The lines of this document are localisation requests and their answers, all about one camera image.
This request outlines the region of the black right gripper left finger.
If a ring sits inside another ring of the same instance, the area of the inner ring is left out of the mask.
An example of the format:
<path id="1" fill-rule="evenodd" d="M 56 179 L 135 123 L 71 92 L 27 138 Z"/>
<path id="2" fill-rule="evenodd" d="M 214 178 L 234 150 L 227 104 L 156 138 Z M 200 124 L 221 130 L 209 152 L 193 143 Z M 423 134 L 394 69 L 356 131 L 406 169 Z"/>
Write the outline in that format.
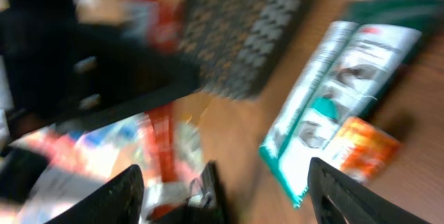
<path id="1" fill-rule="evenodd" d="M 143 195 L 142 171 L 133 164 L 47 224 L 138 224 Z"/>

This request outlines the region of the red snack bag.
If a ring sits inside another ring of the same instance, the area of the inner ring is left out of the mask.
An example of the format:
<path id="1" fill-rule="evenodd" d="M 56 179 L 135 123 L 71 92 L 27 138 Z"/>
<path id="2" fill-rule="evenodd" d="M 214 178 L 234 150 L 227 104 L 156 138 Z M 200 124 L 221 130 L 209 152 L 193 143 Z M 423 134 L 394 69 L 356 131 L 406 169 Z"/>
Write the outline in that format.
<path id="1" fill-rule="evenodd" d="M 132 164 L 146 193 L 140 221 L 152 223 L 195 192 L 189 183 L 205 166 L 198 128 L 175 122 L 171 104 L 91 132 L 43 128 L 16 145 L 46 155 L 50 165 L 13 223 L 45 223 Z"/>

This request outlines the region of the green 3M cloth package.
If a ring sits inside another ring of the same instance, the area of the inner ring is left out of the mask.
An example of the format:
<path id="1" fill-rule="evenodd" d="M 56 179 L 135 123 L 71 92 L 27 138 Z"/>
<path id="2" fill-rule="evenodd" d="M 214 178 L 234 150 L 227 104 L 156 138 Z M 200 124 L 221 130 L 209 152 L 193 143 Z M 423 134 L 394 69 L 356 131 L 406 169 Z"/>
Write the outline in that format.
<path id="1" fill-rule="evenodd" d="M 443 0 L 356 0 L 329 25 L 259 147 L 293 207 L 311 159 L 339 161 L 341 126 L 372 110 L 442 16 Z"/>

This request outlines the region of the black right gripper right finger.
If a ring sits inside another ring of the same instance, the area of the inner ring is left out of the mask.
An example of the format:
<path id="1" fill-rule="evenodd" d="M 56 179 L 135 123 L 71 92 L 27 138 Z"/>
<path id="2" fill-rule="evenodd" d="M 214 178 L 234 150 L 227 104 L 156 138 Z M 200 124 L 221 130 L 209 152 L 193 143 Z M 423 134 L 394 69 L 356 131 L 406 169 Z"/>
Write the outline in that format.
<path id="1" fill-rule="evenodd" d="M 318 157 L 309 165 L 309 192 L 320 224 L 425 224 Z"/>

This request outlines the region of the small orange white box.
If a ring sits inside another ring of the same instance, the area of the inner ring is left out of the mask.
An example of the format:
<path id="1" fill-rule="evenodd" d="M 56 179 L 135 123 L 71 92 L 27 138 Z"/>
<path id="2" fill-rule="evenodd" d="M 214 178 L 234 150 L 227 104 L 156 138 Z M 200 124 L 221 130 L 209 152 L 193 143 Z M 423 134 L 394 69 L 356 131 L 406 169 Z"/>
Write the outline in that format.
<path id="1" fill-rule="evenodd" d="M 401 143 L 366 121 L 350 117 L 323 151 L 323 159 L 362 184 L 395 156 Z"/>

